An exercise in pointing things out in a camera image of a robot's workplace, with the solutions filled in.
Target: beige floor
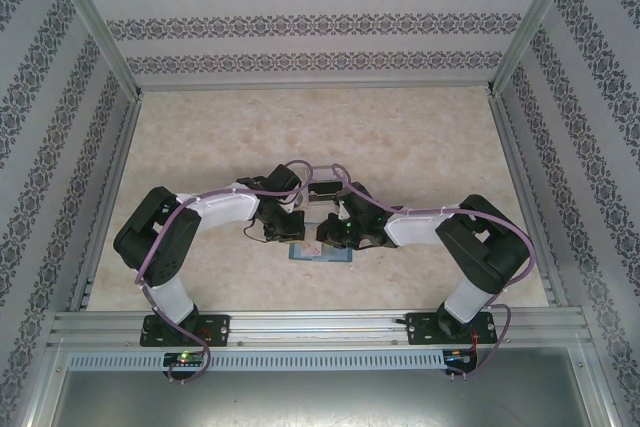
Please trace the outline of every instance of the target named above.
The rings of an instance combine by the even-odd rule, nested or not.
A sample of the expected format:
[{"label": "beige floor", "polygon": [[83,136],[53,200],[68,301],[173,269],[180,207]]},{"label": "beige floor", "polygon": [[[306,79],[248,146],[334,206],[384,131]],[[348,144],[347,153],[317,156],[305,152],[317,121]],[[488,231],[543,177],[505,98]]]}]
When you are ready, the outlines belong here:
[{"label": "beige floor", "polygon": [[[294,158],[340,162],[391,204],[437,207],[479,193],[522,226],[480,87],[147,94],[89,309],[148,310],[111,244],[151,188],[204,192]],[[294,262],[286,245],[245,238],[245,225],[195,239],[181,276],[200,309],[437,307],[462,275],[442,246],[371,249],[346,264]],[[537,271],[502,299],[547,305]]]}]

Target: black bracket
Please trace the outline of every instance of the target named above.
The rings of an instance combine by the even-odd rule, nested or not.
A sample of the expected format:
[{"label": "black bracket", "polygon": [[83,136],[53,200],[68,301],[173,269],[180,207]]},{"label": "black bracket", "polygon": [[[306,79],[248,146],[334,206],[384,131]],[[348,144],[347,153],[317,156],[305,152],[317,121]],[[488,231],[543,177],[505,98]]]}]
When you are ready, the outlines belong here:
[{"label": "black bracket", "polygon": [[478,344],[495,344],[498,341],[493,315],[479,312],[465,329],[464,336],[450,338],[438,325],[436,312],[410,312],[398,323],[407,326],[409,345],[454,345],[471,344],[471,334],[478,336]]},{"label": "black bracket", "polygon": [[[204,340],[209,347],[226,347],[229,339],[230,317],[228,315],[197,316],[196,324],[190,332]],[[140,334],[142,347],[198,347],[200,344],[186,337],[157,315],[147,315]]]}]

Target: purple cable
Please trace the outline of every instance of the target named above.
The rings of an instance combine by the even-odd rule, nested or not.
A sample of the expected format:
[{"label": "purple cable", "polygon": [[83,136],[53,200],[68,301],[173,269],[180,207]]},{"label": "purple cable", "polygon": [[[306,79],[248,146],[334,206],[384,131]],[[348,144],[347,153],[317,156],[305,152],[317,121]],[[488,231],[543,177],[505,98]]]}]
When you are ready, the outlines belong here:
[{"label": "purple cable", "polygon": [[[158,250],[158,247],[160,246],[160,242],[162,242],[162,239],[166,235],[167,230],[169,229],[169,227],[171,226],[171,224],[173,223],[175,218],[178,216],[178,214],[180,214],[180,212],[182,212],[185,208],[187,208],[187,206],[193,204],[194,202],[196,202],[198,200],[206,199],[206,198],[212,197],[214,195],[233,194],[233,193],[236,193],[236,192],[239,192],[239,193],[242,193],[242,194],[264,195],[264,196],[269,196],[269,197],[286,197],[286,196],[289,196],[289,195],[292,195],[292,194],[297,194],[299,192],[302,192],[304,189],[306,189],[309,186],[309,184],[313,180],[313,167],[311,166],[311,164],[309,162],[307,162],[305,160],[300,160],[300,159],[292,160],[290,162],[287,162],[284,165],[285,165],[285,167],[289,167],[290,165],[293,165],[293,164],[303,164],[308,169],[307,181],[304,184],[302,184],[300,187],[296,188],[296,189],[289,190],[287,192],[269,192],[269,191],[266,191],[266,190],[235,189],[235,188],[218,189],[218,190],[212,190],[211,192],[205,192],[204,194],[200,194],[198,196],[194,196],[194,197],[191,197],[190,199],[185,200],[182,204],[180,204],[176,208],[176,210],[174,210],[171,213],[169,218],[166,220],[166,222],[162,226],[162,230],[160,230],[160,233],[158,234],[158,236],[156,237],[156,240],[151,245],[151,248],[149,249],[149,252],[147,253],[147,256],[145,257],[144,261],[142,262],[142,265],[140,266],[140,270],[138,271],[138,274],[136,275],[135,283],[136,283],[136,285],[139,285],[142,288],[142,293],[144,294],[144,296],[147,298],[147,300],[151,304],[151,309],[156,314],[158,314],[158,316],[162,320],[164,320],[167,324],[169,324],[172,328],[174,328],[175,330],[177,330],[181,334],[186,335],[190,339],[192,339],[195,342],[197,342],[198,344],[200,344],[202,346],[202,353],[206,357],[206,361],[203,363],[203,365],[200,368],[200,370],[198,370],[191,377],[189,377],[187,379],[180,380],[180,384],[186,384],[187,382],[192,382],[192,381],[196,380],[198,377],[200,377],[201,375],[203,375],[207,371],[207,369],[209,368],[209,365],[211,365],[211,350],[209,349],[209,346],[207,345],[207,343],[204,340],[202,340],[200,337],[198,337],[197,335],[192,334],[191,332],[183,329],[178,324],[173,322],[162,311],[162,309],[160,309],[158,304],[156,304],[156,302],[153,300],[153,297],[151,297],[151,293],[149,292],[149,287],[144,283],[144,274],[147,271],[147,269],[149,268],[149,265],[151,264],[151,260],[153,259],[153,256],[155,255],[156,251]],[[171,373],[173,372],[173,369],[175,367],[176,367],[176,364],[172,364],[169,367],[169,371],[167,372],[167,377],[169,377],[169,382],[174,382],[176,380],[171,376]]]},{"label": "purple cable", "polygon": [[[343,185],[345,185],[349,190],[351,190],[351,192],[353,192],[354,194],[360,196],[361,198],[363,198],[364,200],[370,202],[371,204],[380,207],[383,210],[386,210],[387,212],[391,212],[394,214],[405,214],[405,215],[418,215],[418,214],[426,214],[426,215],[435,215],[435,214],[463,214],[463,215],[473,215],[475,217],[480,217],[483,219],[487,219],[491,222],[494,222],[496,224],[502,225],[503,227],[506,227],[507,229],[511,230],[514,234],[516,234],[527,246],[527,249],[529,250],[529,263],[527,264],[527,267],[522,271],[522,273],[520,275],[517,275],[516,277],[512,278],[511,280],[509,280],[509,282],[507,282],[507,284],[505,285],[513,285],[516,282],[520,282],[522,279],[524,279],[527,275],[529,275],[529,273],[533,270],[533,267],[536,264],[536,252],[535,249],[533,247],[533,243],[531,242],[531,240],[529,239],[529,237],[527,236],[527,234],[525,234],[522,230],[520,230],[517,226],[513,225],[510,222],[506,222],[504,220],[502,220],[499,217],[496,217],[495,215],[491,215],[491,214],[485,214],[484,212],[477,212],[475,210],[468,210],[468,209],[458,209],[458,208],[442,208],[442,209],[394,209],[393,207],[389,206],[389,205],[385,205],[381,202],[378,202],[377,200],[375,200],[374,198],[360,192],[358,189],[356,189],[352,184],[351,184],[351,175],[349,174],[349,171],[342,165],[340,164],[331,164],[331,170],[333,171],[333,173],[336,175],[336,177],[338,177]],[[495,300],[496,298],[500,295],[500,293],[494,295],[493,297],[491,297],[489,299],[489,301],[485,304],[485,307],[489,307]],[[477,366],[475,368],[475,370],[473,371],[478,372],[479,370],[481,370],[482,368],[484,368],[484,365],[491,359],[491,357],[493,357],[493,355],[495,354],[496,350],[498,350],[498,347],[500,347],[500,344],[502,343],[502,341],[504,340],[505,335],[507,334],[507,329],[509,328],[509,325],[511,323],[511,309],[509,308],[509,306],[507,304],[496,304],[492,307],[501,307],[507,310],[507,320],[504,324],[504,328],[502,329],[502,333],[500,334],[500,336],[498,337],[498,340],[496,341],[495,345],[491,348],[491,350],[489,351],[489,353],[487,354],[487,357],[482,361],[482,363]],[[458,374],[464,374],[464,372],[460,369],[456,369],[455,367],[448,367],[448,370],[451,370],[453,372],[456,372]]]}]

